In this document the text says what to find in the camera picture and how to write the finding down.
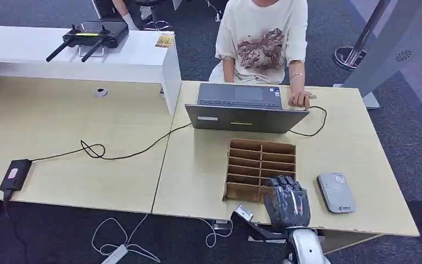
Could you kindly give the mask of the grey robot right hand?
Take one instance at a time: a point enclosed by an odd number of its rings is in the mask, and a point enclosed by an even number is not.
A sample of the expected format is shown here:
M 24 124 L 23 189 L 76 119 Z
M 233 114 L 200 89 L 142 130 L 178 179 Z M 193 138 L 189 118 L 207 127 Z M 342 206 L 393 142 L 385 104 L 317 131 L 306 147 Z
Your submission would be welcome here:
M 274 228 L 307 227 L 310 223 L 310 205 L 307 191 L 286 175 L 269 180 L 273 194 L 264 197 L 264 205 Z

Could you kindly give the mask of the person's left hand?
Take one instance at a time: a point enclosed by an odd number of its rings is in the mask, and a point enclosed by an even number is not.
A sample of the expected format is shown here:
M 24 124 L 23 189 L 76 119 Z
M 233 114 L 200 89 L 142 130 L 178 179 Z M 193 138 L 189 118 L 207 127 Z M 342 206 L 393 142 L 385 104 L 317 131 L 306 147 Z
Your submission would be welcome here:
M 310 97 L 313 94 L 304 90 L 292 91 L 288 104 L 292 107 L 310 108 Z

